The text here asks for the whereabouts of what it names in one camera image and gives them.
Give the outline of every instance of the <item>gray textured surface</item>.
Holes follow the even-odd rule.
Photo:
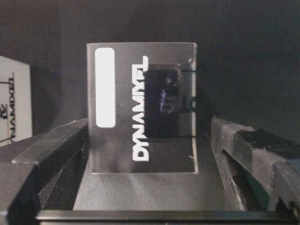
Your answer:
[[[230,210],[212,151],[197,140],[199,174],[91,174],[87,164],[74,210]]]

